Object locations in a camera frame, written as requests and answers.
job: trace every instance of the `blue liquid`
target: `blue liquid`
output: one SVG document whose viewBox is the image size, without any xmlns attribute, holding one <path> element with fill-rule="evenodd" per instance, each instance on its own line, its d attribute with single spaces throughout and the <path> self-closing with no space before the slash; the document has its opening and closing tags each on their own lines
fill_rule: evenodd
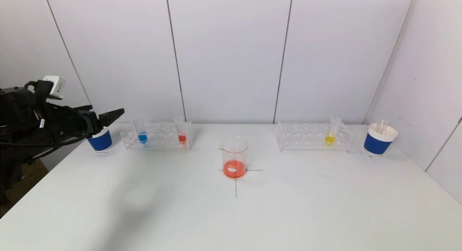
<svg viewBox="0 0 462 251">
<path fill-rule="evenodd" d="M 138 134 L 138 139 L 140 140 L 140 143 L 142 144 L 145 144 L 147 142 L 146 134 Z"/>
</svg>

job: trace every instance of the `white wall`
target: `white wall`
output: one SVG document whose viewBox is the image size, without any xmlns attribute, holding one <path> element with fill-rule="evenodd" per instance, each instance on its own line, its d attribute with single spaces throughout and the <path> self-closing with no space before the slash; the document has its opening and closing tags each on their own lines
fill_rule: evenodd
<svg viewBox="0 0 462 251">
<path fill-rule="evenodd" d="M 396 145 L 426 169 L 462 116 L 462 0 L 414 0 L 366 121 L 385 118 Z"/>
<path fill-rule="evenodd" d="M 186 118 L 272 123 L 290 0 L 169 0 Z"/>
<path fill-rule="evenodd" d="M 462 204 L 462 125 L 457 126 L 427 172 Z"/>
<path fill-rule="evenodd" d="M 166 0 L 48 0 L 97 114 L 183 115 Z"/>
<path fill-rule="evenodd" d="M 292 0 L 275 121 L 363 123 L 411 0 Z"/>
<path fill-rule="evenodd" d="M 58 105 L 89 104 L 46 0 L 0 0 L 0 87 L 58 75 L 66 80 Z M 78 144 L 42 158 L 51 170 Z"/>
</svg>

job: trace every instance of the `blue test tube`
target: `blue test tube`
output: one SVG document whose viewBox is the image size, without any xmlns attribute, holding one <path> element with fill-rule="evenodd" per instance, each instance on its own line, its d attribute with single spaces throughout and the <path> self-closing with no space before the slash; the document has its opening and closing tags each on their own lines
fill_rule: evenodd
<svg viewBox="0 0 462 251">
<path fill-rule="evenodd" d="M 134 119 L 133 126 L 135 127 L 135 130 L 138 134 L 138 139 L 140 140 L 140 143 L 145 144 L 147 142 L 147 135 L 143 119 Z"/>
</svg>

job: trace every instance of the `black cross mark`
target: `black cross mark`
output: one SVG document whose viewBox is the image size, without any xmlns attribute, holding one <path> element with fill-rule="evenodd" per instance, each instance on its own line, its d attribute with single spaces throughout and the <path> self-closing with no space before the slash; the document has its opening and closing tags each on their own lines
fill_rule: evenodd
<svg viewBox="0 0 462 251">
<path fill-rule="evenodd" d="M 246 169 L 246 172 L 257 172 L 257 171 L 263 171 L 263 169 Z M 235 195 L 237 198 L 237 178 L 234 178 L 234 191 L 235 191 Z"/>
</svg>

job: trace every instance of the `cable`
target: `cable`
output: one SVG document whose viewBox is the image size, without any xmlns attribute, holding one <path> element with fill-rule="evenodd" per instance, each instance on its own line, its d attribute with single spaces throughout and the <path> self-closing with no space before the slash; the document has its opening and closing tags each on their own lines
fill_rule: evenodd
<svg viewBox="0 0 462 251">
<path fill-rule="evenodd" d="M 86 124 L 86 132 L 76 138 L 76 139 L 72 139 L 72 140 L 69 140 L 69 141 L 66 141 L 66 142 L 62 142 L 62 143 L 53 143 L 53 144 L 17 144 L 17 143 L 6 143 L 6 142 L 0 142 L 0 145 L 2 146 L 14 146 L 16 148 L 45 148 L 45 147 L 61 147 L 61 146 L 67 146 L 67 145 L 71 145 L 71 144 L 74 144 L 74 143 L 77 143 L 83 139 L 85 139 L 89 134 L 90 134 L 90 126 L 88 124 L 88 121 L 85 119 L 85 117 L 82 115 L 82 113 L 79 113 L 78 111 L 75 111 L 73 110 L 72 108 L 69 108 L 67 106 L 65 107 L 62 107 L 62 106 L 59 106 L 59 105 L 54 105 L 56 107 L 59 107 L 59 108 L 62 108 L 62 109 L 66 109 L 67 111 L 71 112 L 73 115 L 77 115 L 79 116 L 81 119 L 83 119 L 85 121 L 85 124 Z"/>
<path fill-rule="evenodd" d="M 29 87 L 30 85 L 32 85 L 34 88 L 37 87 L 37 82 L 27 82 L 25 85 L 24 85 L 24 88 L 27 90 L 27 87 Z"/>
</svg>

